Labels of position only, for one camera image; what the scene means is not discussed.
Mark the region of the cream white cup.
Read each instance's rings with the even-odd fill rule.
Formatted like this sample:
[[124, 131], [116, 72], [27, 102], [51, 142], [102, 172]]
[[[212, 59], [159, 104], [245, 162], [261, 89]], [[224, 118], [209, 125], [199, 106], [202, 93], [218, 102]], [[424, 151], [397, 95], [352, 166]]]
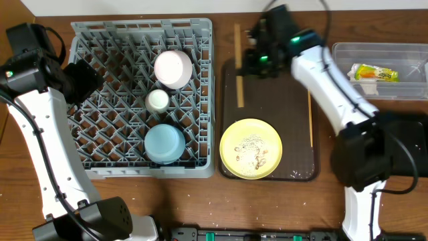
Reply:
[[145, 98], [146, 109], [151, 113], [164, 113], [167, 111], [169, 104], [170, 97], [164, 90], [153, 90]]

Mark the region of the foil snack wrapper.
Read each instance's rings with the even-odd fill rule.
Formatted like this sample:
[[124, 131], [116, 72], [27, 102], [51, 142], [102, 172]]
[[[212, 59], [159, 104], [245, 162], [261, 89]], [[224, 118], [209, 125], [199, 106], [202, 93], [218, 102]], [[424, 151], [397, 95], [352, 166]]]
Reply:
[[378, 95], [377, 82], [399, 82], [399, 73], [389, 68], [368, 64], [353, 64], [347, 73], [350, 81], [362, 82], [364, 94]]

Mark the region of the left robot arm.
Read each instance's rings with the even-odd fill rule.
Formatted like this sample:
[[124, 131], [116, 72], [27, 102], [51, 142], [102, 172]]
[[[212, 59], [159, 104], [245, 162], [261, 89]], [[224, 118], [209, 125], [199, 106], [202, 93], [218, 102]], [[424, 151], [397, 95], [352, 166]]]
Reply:
[[6, 31], [13, 51], [1, 67], [1, 100], [19, 125], [36, 170], [45, 222], [36, 240], [158, 240], [150, 216], [130, 213], [120, 197], [102, 199], [78, 155], [67, 109], [103, 84], [87, 62], [65, 63], [51, 28], [22, 23]]

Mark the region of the light blue bowl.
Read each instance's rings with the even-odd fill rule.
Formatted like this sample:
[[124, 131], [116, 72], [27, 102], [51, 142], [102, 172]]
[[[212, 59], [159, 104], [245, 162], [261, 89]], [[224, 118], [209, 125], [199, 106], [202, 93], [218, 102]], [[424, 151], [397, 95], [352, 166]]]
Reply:
[[144, 148], [151, 161], [168, 165], [180, 159], [184, 153], [185, 137], [178, 128], [159, 124], [145, 135]]

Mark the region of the yellow plate with crumbs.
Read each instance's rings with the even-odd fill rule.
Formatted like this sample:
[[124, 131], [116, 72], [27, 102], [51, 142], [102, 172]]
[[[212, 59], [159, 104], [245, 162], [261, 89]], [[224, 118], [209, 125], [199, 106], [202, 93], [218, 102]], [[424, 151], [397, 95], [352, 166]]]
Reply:
[[224, 131], [219, 146], [222, 163], [242, 179], [261, 179], [280, 164], [282, 140], [270, 124], [255, 118], [239, 120]]

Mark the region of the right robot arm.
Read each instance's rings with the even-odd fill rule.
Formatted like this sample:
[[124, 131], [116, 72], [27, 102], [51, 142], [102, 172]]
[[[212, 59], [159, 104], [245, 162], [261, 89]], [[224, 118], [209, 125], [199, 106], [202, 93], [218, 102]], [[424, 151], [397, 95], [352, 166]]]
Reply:
[[378, 109], [338, 69], [326, 46], [327, 37], [299, 29], [285, 5], [267, 5], [249, 37], [255, 46], [245, 51], [240, 73], [276, 77], [289, 66], [336, 133], [330, 162], [345, 186], [342, 233], [347, 240], [380, 238], [377, 195], [386, 185], [392, 164]]

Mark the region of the wooden chopstick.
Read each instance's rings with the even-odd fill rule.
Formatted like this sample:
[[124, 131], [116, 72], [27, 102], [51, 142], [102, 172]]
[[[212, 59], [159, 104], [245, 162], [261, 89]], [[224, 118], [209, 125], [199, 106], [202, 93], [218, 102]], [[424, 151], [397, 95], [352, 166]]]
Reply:
[[[241, 57], [241, 30], [240, 24], [234, 24], [234, 43], [235, 43], [235, 70], [238, 71], [242, 67]], [[243, 108], [245, 106], [244, 92], [243, 92], [243, 76], [236, 73], [236, 93], [237, 93], [237, 107]]]
[[313, 124], [312, 124], [312, 97], [311, 92], [308, 90], [308, 122], [309, 122], [309, 130], [310, 130], [310, 146], [313, 148]]

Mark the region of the pink plate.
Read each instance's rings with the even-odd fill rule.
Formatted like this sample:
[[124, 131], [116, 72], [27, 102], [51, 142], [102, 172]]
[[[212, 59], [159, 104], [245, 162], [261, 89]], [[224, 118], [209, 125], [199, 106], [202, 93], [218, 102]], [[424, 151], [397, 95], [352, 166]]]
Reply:
[[180, 89], [191, 79], [193, 65], [186, 53], [170, 50], [161, 53], [154, 63], [158, 81], [170, 89]]

